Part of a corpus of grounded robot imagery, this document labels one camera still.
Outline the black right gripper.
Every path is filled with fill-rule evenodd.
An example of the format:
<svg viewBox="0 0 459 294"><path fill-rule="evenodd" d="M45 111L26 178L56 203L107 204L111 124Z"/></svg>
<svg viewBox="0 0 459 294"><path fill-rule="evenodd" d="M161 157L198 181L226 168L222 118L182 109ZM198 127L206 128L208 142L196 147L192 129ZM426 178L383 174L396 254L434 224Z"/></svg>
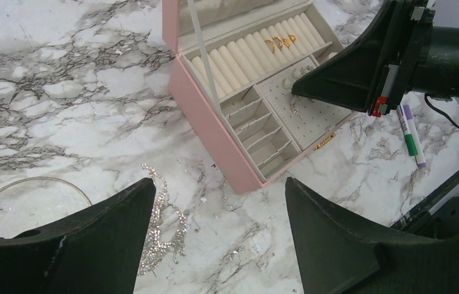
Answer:
<svg viewBox="0 0 459 294"><path fill-rule="evenodd" d="M435 26L429 1L383 1L351 45L298 79L294 96L380 117L404 94L459 97L459 28Z"/></svg>

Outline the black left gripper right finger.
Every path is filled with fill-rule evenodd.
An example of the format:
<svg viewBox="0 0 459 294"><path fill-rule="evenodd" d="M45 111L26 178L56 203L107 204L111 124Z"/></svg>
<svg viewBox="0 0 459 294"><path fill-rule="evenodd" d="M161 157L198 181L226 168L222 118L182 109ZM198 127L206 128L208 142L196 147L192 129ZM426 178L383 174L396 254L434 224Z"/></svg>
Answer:
<svg viewBox="0 0 459 294"><path fill-rule="evenodd" d="M412 234L368 220L294 178L285 183L305 293L459 293L459 216Z"/></svg>

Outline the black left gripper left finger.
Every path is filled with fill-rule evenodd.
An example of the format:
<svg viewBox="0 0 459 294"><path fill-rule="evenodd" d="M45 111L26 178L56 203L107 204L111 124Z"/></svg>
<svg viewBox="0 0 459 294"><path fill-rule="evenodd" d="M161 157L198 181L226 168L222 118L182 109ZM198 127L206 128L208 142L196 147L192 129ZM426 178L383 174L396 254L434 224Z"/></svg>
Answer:
<svg viewBox="0 0 459 294"><path fill-rule="evenodd" d="M143 178L86 209L0 238L0 293L132 293L156 187Z"/></svg>

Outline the small silver drop earring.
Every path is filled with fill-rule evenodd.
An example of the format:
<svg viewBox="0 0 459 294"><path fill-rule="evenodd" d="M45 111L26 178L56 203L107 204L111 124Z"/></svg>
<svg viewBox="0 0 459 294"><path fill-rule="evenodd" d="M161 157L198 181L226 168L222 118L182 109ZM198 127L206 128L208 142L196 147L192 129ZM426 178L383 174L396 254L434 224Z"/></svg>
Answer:
<svg viewBox="0 0 459 294"><path fill-rule="evenodd" d="M291 112L293 113L294 116L296 116L297 118L302 120L301 114L300 114L300 112L299 112L299 110L298 110L298 108L296 106L298 101L300 101L300 97L294 96L291 99L291 102L289 103L289 108L290 108L290 110L291 110Z"/></svg>

